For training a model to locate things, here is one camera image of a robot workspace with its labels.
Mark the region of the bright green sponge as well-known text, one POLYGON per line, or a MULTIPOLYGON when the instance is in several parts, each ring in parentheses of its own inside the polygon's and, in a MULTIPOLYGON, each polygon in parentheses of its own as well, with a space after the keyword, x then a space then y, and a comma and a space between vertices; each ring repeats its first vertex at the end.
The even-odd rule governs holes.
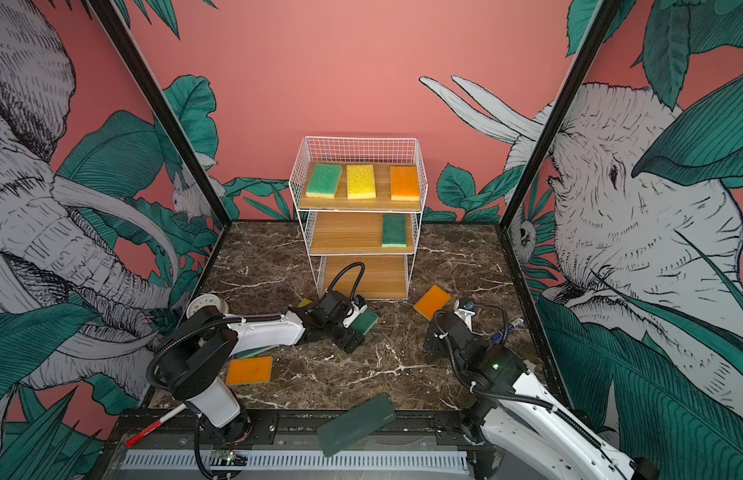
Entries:
POLYGON ((317 163, 305 190, 307 198, 334 199, 337 194, 343 166, 335 163, 317 163))

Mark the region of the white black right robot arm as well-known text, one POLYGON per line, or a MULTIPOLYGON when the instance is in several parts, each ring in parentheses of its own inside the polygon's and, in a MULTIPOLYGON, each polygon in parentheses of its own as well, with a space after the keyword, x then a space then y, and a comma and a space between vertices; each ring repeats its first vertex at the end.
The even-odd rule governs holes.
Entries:
POLYGON ((531 372, 529 362, 475 334, 473 310, 437 310, 423 347, 449 361, 457 382, 475 403, 463 410, 467 440, 491 443, 547 479, 657 479, 647 458, 631 458, 609 445, 559 402, 531 372))

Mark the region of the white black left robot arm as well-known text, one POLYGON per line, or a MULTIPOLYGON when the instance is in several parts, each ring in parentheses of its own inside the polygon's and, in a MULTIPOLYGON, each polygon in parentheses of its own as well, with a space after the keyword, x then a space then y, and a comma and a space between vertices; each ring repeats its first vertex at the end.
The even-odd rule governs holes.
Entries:
POLYGON ((223 300, 203 295, 188 308, 188 318, 169 337, 147 367, 147 380, 197 415, 203 434, 217 444, 235 444, 251 435, 253 421, 221 372, 237 355, 263 348, 334 342, 352 353, 365 340, 357 324, 369 312, 361 295, 337 291, 282 313, 236 315, 223 300))

